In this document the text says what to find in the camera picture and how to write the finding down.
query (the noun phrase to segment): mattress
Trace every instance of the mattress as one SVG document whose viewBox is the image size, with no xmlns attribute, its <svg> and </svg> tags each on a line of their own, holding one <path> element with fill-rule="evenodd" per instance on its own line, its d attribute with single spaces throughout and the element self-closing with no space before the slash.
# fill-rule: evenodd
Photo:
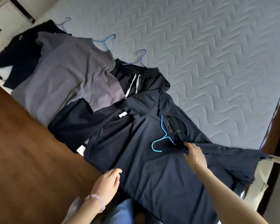
<svg viewBox="0 0 280 224">
<path fill-rule="evenodd" d="M 158 67 L 168 93 L 213 143 L 259 149 L 280 102 L 280 0 L 59 0 L 52 19 Z M 97 46 L 105 50 L 103 44 Z"/>
</svg>

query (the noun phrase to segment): clothing tag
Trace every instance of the clothing tag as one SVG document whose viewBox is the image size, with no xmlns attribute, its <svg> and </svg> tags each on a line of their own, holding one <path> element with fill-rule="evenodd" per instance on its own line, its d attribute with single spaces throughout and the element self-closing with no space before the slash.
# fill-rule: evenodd
<svg viewBox="0 0 280 224">
<path fill-rule="evenodd" d="M 123 112 L 121 113 L 120 115 L 118 115 L 120 118 L 123 117 L 123 116 L 126 116 L 127 115 L 127 112 Z"/>
<path fill-rule="evenodd" d="M 84 156 L 84 151 L 85 151 L 85 146 L 82 145 L 80 146 L 78 149 L 77 149 L 77 152 L 81 155 L 81 156 Z"/>
</svg>

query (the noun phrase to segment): white drawstring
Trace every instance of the white drawstring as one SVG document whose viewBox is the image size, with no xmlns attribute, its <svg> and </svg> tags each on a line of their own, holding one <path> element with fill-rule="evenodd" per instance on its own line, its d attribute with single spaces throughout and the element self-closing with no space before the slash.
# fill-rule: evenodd
<svg viewBox="0 0 280 224">
<path fill-rule="evenodd" d="M 138 92 L 139 77 L 140 77 L 140 75 L 138 75 L 138 78 L 137 78 L 137 82 L 136 82 L 136 93 L 135 93 L 135 94 L 137 94 L 137 92 Z M 129 89 L 127 90 L 127 93 L 125 94 L 125 98 L 127 98 L 127 96 L 129 95 L 130 90 L 131 90 L 132 85 L 133 85 L 133 82 L 135 81 L 135 78 L 136 78 L 136 74 L 135 74 L 135 76 L 134 76 L 134 78 L 133 78 L 133 80 L 132 80 L 132 82 L 131 82 L 131 85 L 130 85 Z"/>
</svg>

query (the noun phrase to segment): elastic waistband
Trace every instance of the elastic waistband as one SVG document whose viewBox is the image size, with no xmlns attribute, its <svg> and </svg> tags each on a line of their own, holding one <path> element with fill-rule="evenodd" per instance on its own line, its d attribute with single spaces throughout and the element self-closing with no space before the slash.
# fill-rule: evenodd
<svg viewBox="0 0 280 224">
<path fill-rule="evenodd" d="M 115 60 L 115 68 L 129 76 L 134 76 L 136 74 L 137 76 L 140 75 L 142 78 L 149 78 L 161 74 L 157 67 L 147 69 L 146 67 L 141 67 L 134 64 L 129 64 L 129 65 L 123 65 L 123 64 L 127 64 L 127 63 L 119 59 Z"/>
</svg>

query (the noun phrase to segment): person's right hand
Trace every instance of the person's right hand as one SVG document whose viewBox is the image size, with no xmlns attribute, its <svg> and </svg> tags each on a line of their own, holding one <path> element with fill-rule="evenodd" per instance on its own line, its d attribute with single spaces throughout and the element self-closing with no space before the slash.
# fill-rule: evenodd
<svg viewBox="0 0 280 224">
<path fill-rule="evenodd" d="M 200 147 L 197 147 L 195 144 L 190 144 L 185 142 L 185 146 L 189 149 L 189 155 L 184 154 L 188 165 L 194 173 L 196 173 L 197 168 L 207 168 L 206 159 L 204 154 L 201 151 Z"/>
<path fill-rule="evenodd" d="M 99 179 L 94 183 L 91 195 L 97 194 L 104 201 L 105 205 L 110 203 L 119 187 L 119 173 L 122 173 L 122 170 L 117 168 L 107 171 L 99 177 Z"/>
</svg>

